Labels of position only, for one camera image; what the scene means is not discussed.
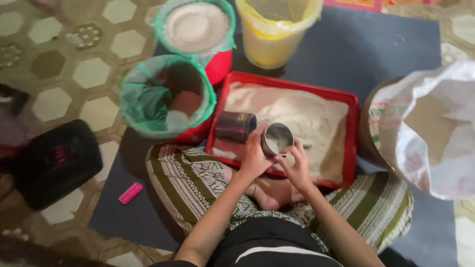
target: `metal cup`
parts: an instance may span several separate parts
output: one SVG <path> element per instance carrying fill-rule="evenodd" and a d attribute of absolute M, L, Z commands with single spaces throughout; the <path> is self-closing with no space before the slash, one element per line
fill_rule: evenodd
<path fill-rule="evenodd" d="M 244 144 L 256 127 L 257 118 L 253 113 L 223 111 L 216 121 L 216 137 Z"/>
<path fill-rule="evenodd" d="M 294 145 L 294 136 L 292 135 L 290 129 L 285 126 L 285 124 L 269 124 L 261 136 L 262 151 L 264 152 L 264 156 L 266 156 L 268 159 L 271 159 L 277 155 L 285 155 L 285 153 L 280 153 L 280 151 L 272 151 L 268 144 L 268 140 L 271 138 L 277 140 L 277 145 L 281 149 Z"/>

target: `person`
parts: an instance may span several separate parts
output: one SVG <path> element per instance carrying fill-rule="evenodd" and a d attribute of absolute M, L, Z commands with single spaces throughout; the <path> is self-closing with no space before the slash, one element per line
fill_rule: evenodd
<path fill-rule="evenodd" d="M 286 148 L 295 157 L 294 166 L 280 156 L 265 158 L 260 145 L 264 128 L 249 136 L 241 168 L 234 172 L 199 148 L 149 150 L 151 182 L 188 234 L 173 261 L 154 266 L 384 266 L 375 252 L 410 227 L 413 199 L 407 184 L 389 174 L 366 175 L 325 197 L 314 185 L 319 181 L 309 179 L 298 139 Z M 275 163 L 287 180 L 270 184 L 257 179 Z M 269 193 L 273 188 L 280 196 Z M 256 201 L 268 210 L 258 209 L 248 197 L 258 195 Z M 277 211 L 303 199 L 308 204 Z"/>

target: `pink plastic object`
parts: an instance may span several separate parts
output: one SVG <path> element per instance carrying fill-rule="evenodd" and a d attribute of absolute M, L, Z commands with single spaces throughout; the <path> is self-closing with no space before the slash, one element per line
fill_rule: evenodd
<path fill-rule="evenodd" d="M 119 197 L 119 201 L 124 205 L 129 203 L 142 189 L 141 184 L 137 182 L 133 183 L 133 185 Z"/>

